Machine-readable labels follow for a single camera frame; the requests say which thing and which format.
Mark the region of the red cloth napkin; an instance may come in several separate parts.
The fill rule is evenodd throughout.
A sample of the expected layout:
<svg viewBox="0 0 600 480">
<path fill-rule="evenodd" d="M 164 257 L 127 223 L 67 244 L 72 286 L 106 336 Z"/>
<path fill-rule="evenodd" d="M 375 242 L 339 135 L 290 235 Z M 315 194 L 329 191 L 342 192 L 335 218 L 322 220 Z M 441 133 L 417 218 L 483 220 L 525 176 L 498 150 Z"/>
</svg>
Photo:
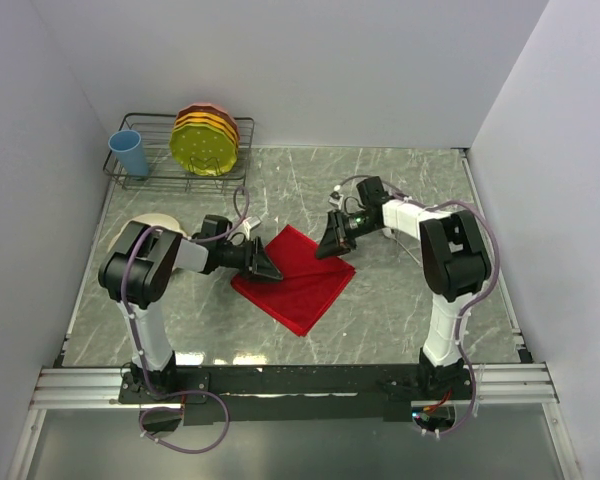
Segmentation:
<svg viewBox="0 0 600 480">
<path fill-rule="evenodd" d="M 316 259 L 316 250 L 315 241 L 287 225 L 265 247 L 283 279 L 259 282 L 237 274 L 231 286 L 295 335 L 305 336 L 356 273 L 338 257 Z"/>
</svg>

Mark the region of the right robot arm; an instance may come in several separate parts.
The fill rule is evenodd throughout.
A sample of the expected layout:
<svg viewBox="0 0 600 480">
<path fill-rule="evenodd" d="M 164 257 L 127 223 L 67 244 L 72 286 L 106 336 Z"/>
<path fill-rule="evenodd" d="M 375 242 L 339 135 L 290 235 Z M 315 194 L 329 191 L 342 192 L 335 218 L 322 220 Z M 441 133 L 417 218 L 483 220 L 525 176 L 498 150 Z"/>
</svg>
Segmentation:
<svg viewBox="0 0 600 480">
<path fill-rule="evenodd" d="M 472 308 L 490 295 L 499 276 L 499 249 L 493 236 L 490 246 L 482 234 L 491 230 L 471 205 L 447 201 L 426 206 L 400 191 L 385 189 L 378 176 L 357 175 L 360 208 L 345 210 L 342 187 L 329 195 L 324 235 L 315 256 L 322 260 L 356 249 L 356 240 L 379 230 L 392 230 L 417 240 L 421 266 L 431 290 L 429 330 L 420 350 L 415 386 L 432 399 L 471 379 L 463 341 Z"/>
</svg>

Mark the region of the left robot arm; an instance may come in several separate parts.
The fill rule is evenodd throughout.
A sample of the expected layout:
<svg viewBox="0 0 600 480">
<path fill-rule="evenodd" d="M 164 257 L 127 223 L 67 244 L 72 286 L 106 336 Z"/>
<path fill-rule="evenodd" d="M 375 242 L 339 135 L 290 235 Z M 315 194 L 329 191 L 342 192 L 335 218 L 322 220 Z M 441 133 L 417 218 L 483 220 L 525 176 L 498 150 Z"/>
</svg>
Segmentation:
<svg viewBox="0 0 600 480">
<path fill-rule="evenodd" d="M 161 306 L 174 269 L 209 275 L 226 268 L 248 280 L 283 280 L 260 237 L 239 244 L 229 239 L 236 228 L 225 217 L 207 215 L 200 231 L 187 239 L 179 231 L 132 220 L 99 268 L 98 283 L 123 314 L 132 341 L 131 384 L 157 402 L 170 400 L 180 386 Z"/>
</svg>

